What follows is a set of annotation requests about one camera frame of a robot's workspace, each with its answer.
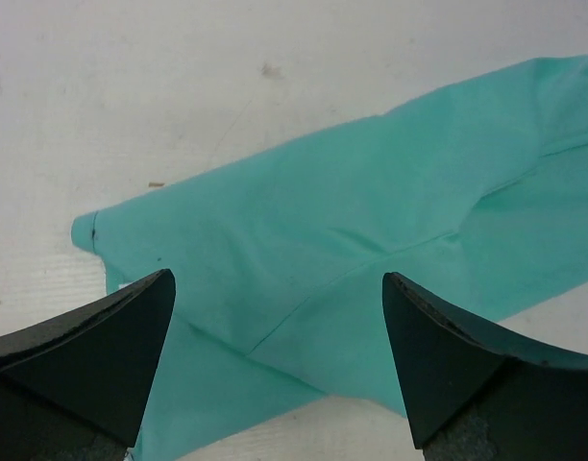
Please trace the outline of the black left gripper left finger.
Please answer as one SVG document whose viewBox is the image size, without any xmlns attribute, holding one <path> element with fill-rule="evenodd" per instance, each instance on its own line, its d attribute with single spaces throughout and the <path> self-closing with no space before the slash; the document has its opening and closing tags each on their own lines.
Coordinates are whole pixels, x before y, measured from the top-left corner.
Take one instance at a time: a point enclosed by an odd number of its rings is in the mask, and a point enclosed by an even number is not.
<svg viewBox="0 0 588 461">
<path fill-rule="evenodd" d="M 0 460 L 123 460 L 135 445 L 171 321 L 162 269 L 0 336 Z"/>
</svg>

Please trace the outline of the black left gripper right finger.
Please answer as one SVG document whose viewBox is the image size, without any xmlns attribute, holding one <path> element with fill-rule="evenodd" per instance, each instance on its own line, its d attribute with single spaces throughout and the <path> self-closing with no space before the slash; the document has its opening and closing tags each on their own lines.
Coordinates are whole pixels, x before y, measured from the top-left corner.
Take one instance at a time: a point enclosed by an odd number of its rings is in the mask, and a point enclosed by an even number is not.
<svg viewBox="0 0 588 461">
<path fill-rule="evenodd" d="M 588 460 L 588 355 L 388 273 L 382 307 L 413 445 L 427 460 Z"/>
</svg>

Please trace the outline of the mint green t shirt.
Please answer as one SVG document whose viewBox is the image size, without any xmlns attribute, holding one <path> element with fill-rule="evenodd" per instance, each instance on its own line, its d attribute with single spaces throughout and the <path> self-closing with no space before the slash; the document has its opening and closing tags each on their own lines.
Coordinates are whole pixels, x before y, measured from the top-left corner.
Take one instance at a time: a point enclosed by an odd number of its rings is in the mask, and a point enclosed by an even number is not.
<svg viewBox="0 0 588 461">
<path fill-rule="evenodd" d="M 107 288 L 176 300 L 136 460 L 327 395 L 404 403 L 398 272 L 500 321 L 588 282 L 588 55 L 538 58 L 77 217 Z"/>
</svg>

